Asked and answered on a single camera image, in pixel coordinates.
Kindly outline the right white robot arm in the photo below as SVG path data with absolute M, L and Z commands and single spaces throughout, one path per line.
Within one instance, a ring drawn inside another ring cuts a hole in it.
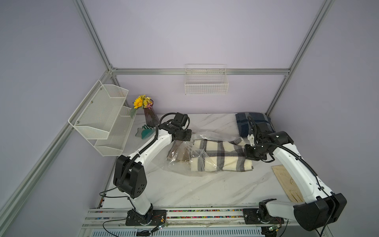
M 267 163 L 270 156 L 272 161 L 280 161 L 304 199 L 301 203 L 281 202 L 275 198 L 261 201 L 257 210 L 258 219 L 263 223 L 275 218 L 295 220 L 307 231 L 325 229 L 336 222 L 347 204 L 344 195 L 334 193 L 321 181 L 286 132 L 270 132 L 265 123 L 256 123 L 252 117 L 248 117 L 248 124 L 249 144 L 245 145 L 245 157 Z

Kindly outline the cream plaid scarf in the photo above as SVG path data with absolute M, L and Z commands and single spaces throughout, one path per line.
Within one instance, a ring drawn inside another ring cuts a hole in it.
M 191 171 L 252 171 L 253 162 L 245 157 L 245 141 L 196 140 L 191 149 Z

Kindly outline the clear plastic vacuum bag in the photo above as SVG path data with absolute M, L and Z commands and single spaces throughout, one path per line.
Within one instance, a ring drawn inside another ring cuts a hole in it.
M 252 171 L 253 162 L 245 158 L 245 144 L 242 137 L 201 131 L 190 141 L 175 141 L 166 159 L 157 164 L 164 171 L 185 176 Z

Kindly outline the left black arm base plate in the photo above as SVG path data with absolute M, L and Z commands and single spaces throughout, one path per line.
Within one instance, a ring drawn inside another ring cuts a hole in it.
M 153 209 L 148 211 L 145 215 L 139 214 L 134 209 L 128 211 L 125 221 L 126 226 L 157 226 L 162 224 L 166 219 L 167 211 Z

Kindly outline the navy plaid scarf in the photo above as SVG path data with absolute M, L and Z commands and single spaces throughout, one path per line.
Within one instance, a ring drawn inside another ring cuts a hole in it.
M 254 127 L 253 123 L 249 121 L 249 117 L 254 121 L 257 127 L 265 126 L 267 131 L 270 133 L 275 132 L 275 129 L 272 125 L 271 118 L 264 113 L 258 112 L 242 112 L 235 115 L 236 123 L 239 131 L 239 135 L 242 138 L 246 138 L 252 128 Z

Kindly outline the tan plaid scarf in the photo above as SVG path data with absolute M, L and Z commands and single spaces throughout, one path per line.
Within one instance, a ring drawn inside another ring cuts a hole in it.
M 169 162 L 179 162 L 188 163 L 191 157 L 192 143 L 188 141 L 174 141 L 172 147 L 170 148 L 167 161 Z

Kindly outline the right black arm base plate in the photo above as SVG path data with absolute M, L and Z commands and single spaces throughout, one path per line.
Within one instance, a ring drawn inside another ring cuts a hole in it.
M 246 225 L 285 224 L 284 219 L 280 217 L 260 217 L 258 208 L 244 208 L 242 212 Z

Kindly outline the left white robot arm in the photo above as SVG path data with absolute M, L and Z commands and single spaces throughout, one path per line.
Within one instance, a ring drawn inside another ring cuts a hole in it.
M 190 118 L 187 114 L 167 113 L 163 118 L 173 115 L 167 121 L 161 119 L 154 128 L 154 136 L 141 148 L 129 156 L 117 158 L 114 170 L 113 184 L 129 198 L 132 213 L 150 222 L 153 217 L 153 204 L 144 191 L 147 187 L 145 167 L 168 145 L 174 141 L 190 141 L 192 130 L 189 129 Z

